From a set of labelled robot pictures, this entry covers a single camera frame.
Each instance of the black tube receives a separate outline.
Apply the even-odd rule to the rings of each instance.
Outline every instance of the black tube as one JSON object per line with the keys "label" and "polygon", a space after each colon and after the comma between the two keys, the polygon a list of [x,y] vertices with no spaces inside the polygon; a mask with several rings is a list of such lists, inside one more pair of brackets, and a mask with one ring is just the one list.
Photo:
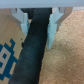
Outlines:
{"label": "black tube", "polygon": [[35,10],[24,47],[8,84],[38,84],[51,11],[50,8]]}

